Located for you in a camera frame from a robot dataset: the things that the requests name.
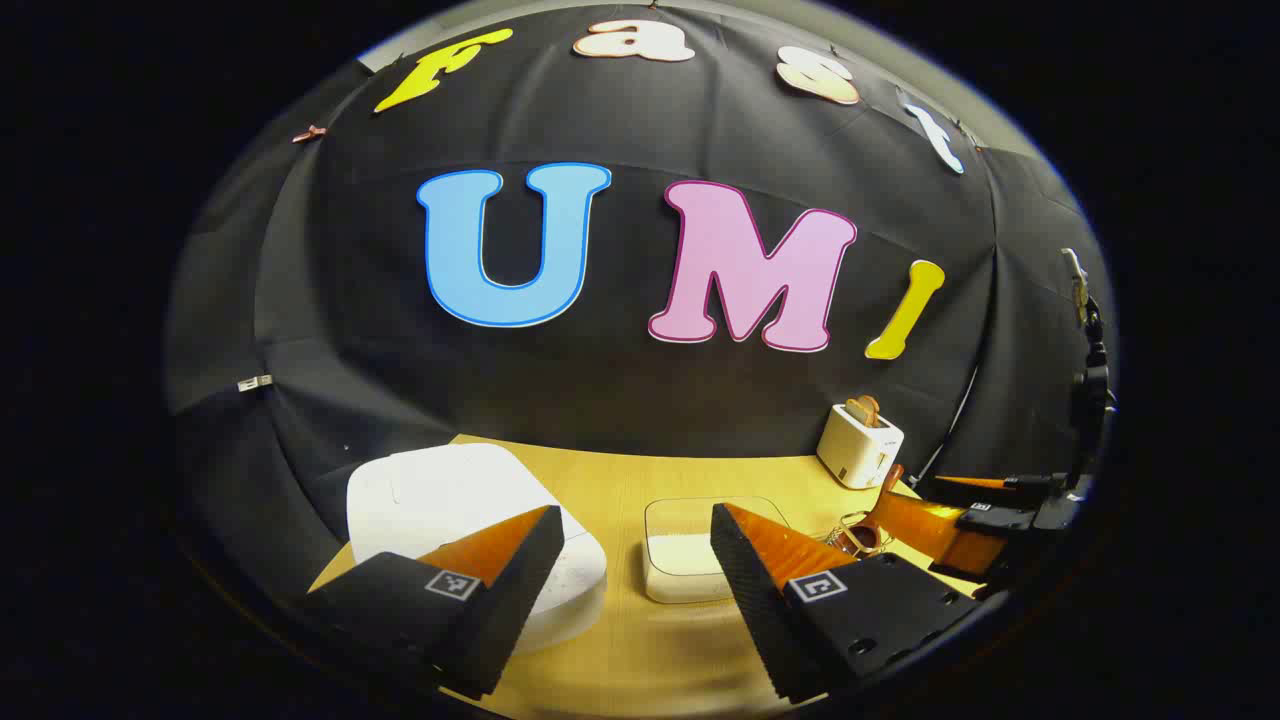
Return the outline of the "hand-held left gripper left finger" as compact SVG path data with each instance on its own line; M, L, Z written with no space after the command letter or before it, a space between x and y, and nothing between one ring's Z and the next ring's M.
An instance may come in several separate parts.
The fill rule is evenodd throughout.
M384 551L310 591L305 616L389 673L490 694L564 546L544 505L417 559Z

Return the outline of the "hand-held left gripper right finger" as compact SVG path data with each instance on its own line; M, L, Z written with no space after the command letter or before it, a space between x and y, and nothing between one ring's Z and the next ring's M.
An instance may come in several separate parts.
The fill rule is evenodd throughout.
M980 611L895 553L855 559L736 503L712 509L710 547L776 694L792 703L892 683Z

